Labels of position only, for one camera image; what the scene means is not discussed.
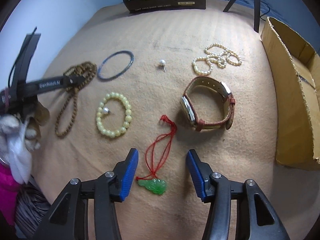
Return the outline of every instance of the jade pendant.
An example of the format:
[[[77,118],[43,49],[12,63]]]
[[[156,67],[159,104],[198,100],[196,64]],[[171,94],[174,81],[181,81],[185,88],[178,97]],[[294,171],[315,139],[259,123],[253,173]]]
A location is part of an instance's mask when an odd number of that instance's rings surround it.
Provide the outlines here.
[[[139,179],[138,185],[158,195],[162,195],[167,189],[167,182],[163,179]]]

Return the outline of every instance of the watch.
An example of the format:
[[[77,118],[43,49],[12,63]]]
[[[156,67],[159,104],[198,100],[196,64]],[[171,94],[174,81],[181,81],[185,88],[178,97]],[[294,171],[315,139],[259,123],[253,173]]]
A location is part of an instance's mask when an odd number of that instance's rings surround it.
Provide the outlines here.
[[[191,90],[197,86],[208,87],[221,95],[224,103],[224,119],[222,121],[207,123],[198,117],[188,96]],[[196,128],[196,131],[215,129],[222,126],[225,126],[226,130],[230,129],[235,114],[235,103],[236,100],[224,82],[219,82],[213,78],[205,76],[198,76],[194,78],[184,90],[183,96],[180,100],[183,112],[187,115],[191,125]]]

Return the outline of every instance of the blue gripper pad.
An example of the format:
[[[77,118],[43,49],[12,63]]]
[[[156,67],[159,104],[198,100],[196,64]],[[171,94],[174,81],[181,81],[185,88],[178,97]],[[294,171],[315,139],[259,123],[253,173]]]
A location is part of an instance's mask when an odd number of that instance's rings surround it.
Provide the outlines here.
[[[202,202],[209,202],[209,198],[214,193],[214,189],[210,184],[212,170],[209,164],[201,162],[196,151],[192,149],[187,153],[186,165],[189,169],[197,196],[201,198]]]
[[[125,171],[121,180],[121,189],[119,194],[121,201],[124,201],[124,199],[129,195],[133,178],[137,170],[138,161],[139,161],[138,150],[132,148],[125,160],[127,164],[127,170]]]

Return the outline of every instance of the pale yellow bead bracelet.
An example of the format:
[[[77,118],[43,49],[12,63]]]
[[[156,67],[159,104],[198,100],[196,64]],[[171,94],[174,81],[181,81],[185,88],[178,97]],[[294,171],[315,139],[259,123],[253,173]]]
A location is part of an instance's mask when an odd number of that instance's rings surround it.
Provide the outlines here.
[[[103,127],[103,124],[101,122],[101,117],[105,114],[110,113],[109,109],[105,105],[106,102],[110,98],[120,100],[126,109],[125,118],[124,118],[125,121],[124,121],[122,127],[120,127],[118,130],[115,130],[115,131],[106,130]],[[132,113],[131,112],[131,105],[129,104],[129,101],[127,100],[127,98],[124,95],[119,94],[119,93],[115,93],[115,92],[111,92],[110,94],[106,94],[106,96],[103,98],[103,100],[99,103],[99,107],[97,109],[97,117],[96,117],[97,127],[103,135],[109,136],[110,138],[120,136],[121,134],[124,134],[130,126],[130,122],[132,120],[131,113]]]

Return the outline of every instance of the pearl necklace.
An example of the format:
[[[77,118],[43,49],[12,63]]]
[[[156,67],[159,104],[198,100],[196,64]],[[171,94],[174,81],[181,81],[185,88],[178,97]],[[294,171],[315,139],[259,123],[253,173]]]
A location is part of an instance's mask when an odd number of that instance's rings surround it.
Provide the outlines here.
[[[120,100],[126,109],[124,123],[122,127],[120,127],[118,130],[115,130],[115,131],[106,130],[103,127],[103,124],[101,122],[101,117],[110,113],[110,110],[105,105],[110,98],[115,98]],[[129,101],[124,95],[111,92],[110,94],[106,94],[105,98],[103,98],[103,100],[99,103],[99,107],[97,109],[96,122],[97,122],[97,127],[100,133],[102,133],[103,135],[109,136],[110,138],[114,138],[116,136],[120,136],[121,134],[124,134],[129,128],[131,120],[132,120],[131,105],[129,104]]]
[[[212,47],[222,48],[223,51],[220,54],[209,52],[208,49]],[[217,64],[219,68],[225,68],[227,65],[227,62],[233,66],[239,66],[242,63],[242,60],[239,58],[239,56],[235,52],[233,52],[230,49],[227,49],[225,46],[219,43],[212,43],[209,46],[205,47],[204,53],[207,54],[206,57],[196,57],[192,62],[193,69],[195,70],[196,74],[199,76],[209,75],[213,70],[214,64]],[[234,62],[230,60],[230,56],[234,56],[238,60],[238,62]],[[209,70],[208,71],[198,70],[198,67],[196,66],[197,60],[205,61],[210,67]]]

